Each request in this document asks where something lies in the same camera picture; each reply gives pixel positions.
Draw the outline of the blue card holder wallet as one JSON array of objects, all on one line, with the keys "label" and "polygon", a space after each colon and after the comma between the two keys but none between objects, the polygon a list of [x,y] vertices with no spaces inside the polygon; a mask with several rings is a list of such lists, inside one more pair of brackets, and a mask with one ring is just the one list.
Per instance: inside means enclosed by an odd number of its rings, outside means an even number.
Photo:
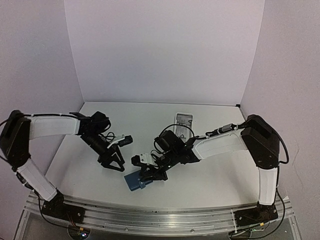
[{"label": "blue card holder wallet", "polygon": [[147,185],[153,183],[153,180],[141,180],[139,173],[139,171],[135,171],[124,176],[125,182],[131,192],[144,189]]}]

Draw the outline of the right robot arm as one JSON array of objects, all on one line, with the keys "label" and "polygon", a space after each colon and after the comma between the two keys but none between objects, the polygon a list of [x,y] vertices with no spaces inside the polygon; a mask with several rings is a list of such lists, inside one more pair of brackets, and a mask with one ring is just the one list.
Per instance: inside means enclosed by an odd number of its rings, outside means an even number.
[{"label": "right robot arm", "polygon": [[241,124],[227,124],[205,135],[193,135],[183,142],[173,131],[164,129],[154,139],[162,151],[132,157],[140,167],[139,181],[166,181],[167,171],[177,164],[193,164],[224,153],[248,151],[259,172],[256,207],[238,210],[238,226],[262,224],[278,218],[275,199],[279,181],[280,137],[259,115],[249,115]]}]

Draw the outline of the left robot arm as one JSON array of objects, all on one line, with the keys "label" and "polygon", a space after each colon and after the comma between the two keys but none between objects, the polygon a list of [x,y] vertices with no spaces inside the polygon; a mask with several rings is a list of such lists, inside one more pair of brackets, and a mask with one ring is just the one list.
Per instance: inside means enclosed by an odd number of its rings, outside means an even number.
[{"label": "left robot arm", "polygon": [[118,172],[125,170],[120,147],[127,137],[107,134],[111,121],[100,111],[83,115],[79,112],[26,114],[14,110],[2,126],[0,149],[3,158],[21,184],[36,195],[42,216],[79,224],[84,219],[85,209],[68,204],[65,195],[37,166],[31,153],[35,140],[51,136],[77,136],[95,152],[102,167]]}]

